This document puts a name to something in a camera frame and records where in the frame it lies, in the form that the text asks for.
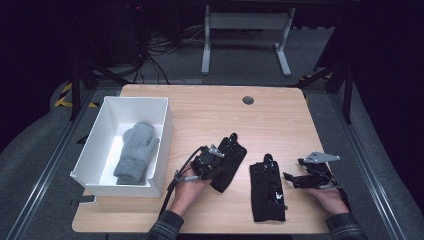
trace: gray mitten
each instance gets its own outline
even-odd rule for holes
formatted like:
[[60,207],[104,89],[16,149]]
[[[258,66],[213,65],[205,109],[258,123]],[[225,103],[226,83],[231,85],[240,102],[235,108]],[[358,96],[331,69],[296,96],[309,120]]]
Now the gray mitten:
[[117,185],[139,185],[143,182],[146,167],[159,144],[153,126],[139,122],[124,133],[124,146],[113,175]]

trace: person's right hand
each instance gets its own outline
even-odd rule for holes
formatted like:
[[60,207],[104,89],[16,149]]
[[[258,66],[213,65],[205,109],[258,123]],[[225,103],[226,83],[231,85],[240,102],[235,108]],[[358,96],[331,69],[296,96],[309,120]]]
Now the person's right hand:
[[349,209],[342,200],[342,196],[339,190],[335,188],[330,189],[316,189],[316,188],[305,188],[305,192],[314,196],[327,210],[327,212],[333,216],[341,213],[349,213]]

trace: white desk frame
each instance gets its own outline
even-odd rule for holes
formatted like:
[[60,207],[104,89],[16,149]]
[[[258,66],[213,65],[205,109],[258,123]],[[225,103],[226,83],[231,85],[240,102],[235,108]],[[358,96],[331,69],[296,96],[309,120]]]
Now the white desk frame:
[[211,29],[267,29],[283,31],[281,41],[275,43],[274,47],[280,61],[281,69],[283,70],[283,75],[286,77],[290,76],[290,68],[283,49],[287,42],[294,12],[295,8],[291,8],[288,13],[221,13],[210,12],[210,6],[206,6],[202,75],[209,74]]

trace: yellow and black tape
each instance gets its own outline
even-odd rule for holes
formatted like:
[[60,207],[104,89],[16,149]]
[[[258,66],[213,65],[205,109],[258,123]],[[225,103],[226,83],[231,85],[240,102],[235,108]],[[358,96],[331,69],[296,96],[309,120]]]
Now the yellow and black tape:
[[[54,104],[55,107],[72,107],[72,102],[65,101],[66,95],[68,95],[71,89],[72,89],[72,83],[68,82],[68,84],[66,84],[66,86],[63,88],[62,93],[60,94],[56,103]],[[98,102],[91,102],[88,105],[88,107],[99,107],[99,106],[100,106],[100,103]]]

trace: sleeve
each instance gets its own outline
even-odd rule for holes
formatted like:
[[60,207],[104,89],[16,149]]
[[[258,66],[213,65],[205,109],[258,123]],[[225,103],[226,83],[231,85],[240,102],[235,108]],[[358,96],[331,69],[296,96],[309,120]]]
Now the sleeve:
[[361,225],[351,213],[334,215],[325,222],[335,240],[368,239]]
[[184,220],[176,213],[164,211],[143,240],[174,240]]

